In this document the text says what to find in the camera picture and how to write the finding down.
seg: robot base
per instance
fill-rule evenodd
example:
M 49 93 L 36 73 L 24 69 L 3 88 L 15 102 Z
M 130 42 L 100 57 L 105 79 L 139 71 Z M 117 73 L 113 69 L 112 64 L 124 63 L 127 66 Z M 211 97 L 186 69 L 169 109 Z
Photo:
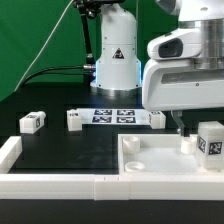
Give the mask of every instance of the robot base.
M 137 87 L 136 89 L 130 89 L 130 90 L 113 90 L 113 89 L 102 89 L 100 87 L 93 86 L 93 83 L 91 83 L 91 92 L 97 93 L 104 96 L 111 96 L 111 97 L 129 97 L 141 94 L 142 88 Z

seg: white cube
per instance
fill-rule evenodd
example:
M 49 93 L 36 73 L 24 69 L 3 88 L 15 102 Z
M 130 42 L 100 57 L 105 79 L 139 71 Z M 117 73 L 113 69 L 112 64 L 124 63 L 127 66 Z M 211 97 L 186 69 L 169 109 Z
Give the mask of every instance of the white cube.
M 149 124 L 152 129 L 165 129 L 166 116 L 161 112 L 149 112 Z
M 67 111 L 67 123 L 69 131 L 82 131 L 82 120 L 78 110 Z
M 201 122 L 198 127 L 196 160 L 205 169 L 223 169 L 224 126 L 217 121 Z
M 29 113 L 19 120 L 20 133 L 34 134 L 44 126 L 45 117 L 46 114 L 42 111 Z

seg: white block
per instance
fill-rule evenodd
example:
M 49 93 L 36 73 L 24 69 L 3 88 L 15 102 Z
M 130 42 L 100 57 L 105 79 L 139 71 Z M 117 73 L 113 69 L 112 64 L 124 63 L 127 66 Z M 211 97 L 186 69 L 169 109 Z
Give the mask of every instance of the white block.
M 10 137 L 0 149 L 0 173 L 9 172 L 22 152 L 21 137 Z
M 121 176 L 95 176 L 94 200 L 128 200 L 129 178 Z
M 161 112 L 149 112 L 149 124 L 152 129 L 165 129 L 166 116 Z
M 67 123 L 69 131 L 82 131 L 82 120 L 78 110 L 67 111 Z
M 205 169 L 223 169 L 224 126 L 219 122 L 201 122 L 198 128 L 196 160 Z
M 42 111 L 31 112 L 24 118 L 20 119 L 20 133 L 34 134 L 44 126 L 46 114 Z

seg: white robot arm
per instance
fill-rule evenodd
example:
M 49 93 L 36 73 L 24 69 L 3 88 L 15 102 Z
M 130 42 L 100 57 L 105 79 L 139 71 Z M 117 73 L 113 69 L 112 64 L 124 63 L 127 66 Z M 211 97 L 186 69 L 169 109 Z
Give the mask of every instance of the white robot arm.
M 152 40 L 142 101 L 149 111 L 224 106 L 224 1 L 160 0 L 179 28 Z

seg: white plastic tray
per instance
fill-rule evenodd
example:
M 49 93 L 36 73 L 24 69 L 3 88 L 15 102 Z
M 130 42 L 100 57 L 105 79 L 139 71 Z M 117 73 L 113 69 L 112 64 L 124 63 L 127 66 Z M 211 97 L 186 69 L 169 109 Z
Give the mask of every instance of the white plastic tray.
M 127 136 L 118 137 L 119 175 L 0 174 L 0 199 L 224 200 L 224 173 L 202 170 L 193 155 L 183 155 L 179 135 L 134 135 L 141 141 L 136 155 L 123 154 Z M 133 160 L 145 171 L 126 172 Z

